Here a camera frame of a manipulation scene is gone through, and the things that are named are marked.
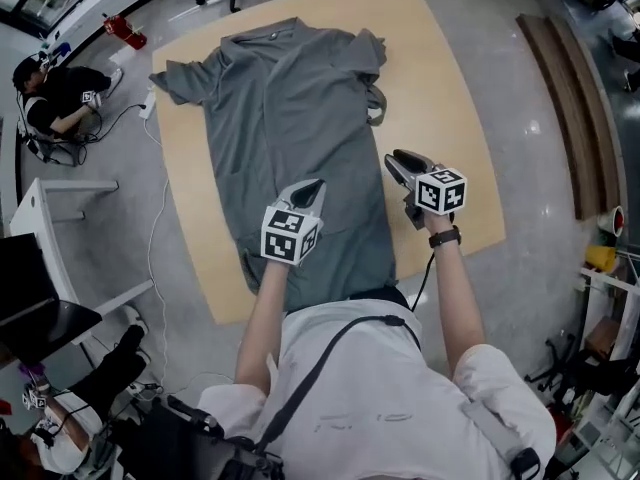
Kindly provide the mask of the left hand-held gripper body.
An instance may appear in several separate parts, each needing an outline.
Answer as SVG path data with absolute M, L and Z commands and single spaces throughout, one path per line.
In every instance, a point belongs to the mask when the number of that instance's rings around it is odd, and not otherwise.
M 309 255 L 317 245 L 323 221 L 321 216 L 310 215 L 308 207 L 278 198 L 266 208 L 261 226 L 262 257 L 297 266 Z

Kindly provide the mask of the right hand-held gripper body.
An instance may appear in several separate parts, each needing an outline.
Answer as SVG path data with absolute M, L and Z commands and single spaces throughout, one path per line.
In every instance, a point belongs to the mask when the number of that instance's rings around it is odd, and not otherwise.
M 424 216 L 432 213 L 447 216 L 451 222 L 467 199 L 468 180 L 458 170 L 428 165 L 409 182 L 405 197 L 405 213 L 416 230 L 424 227 Z

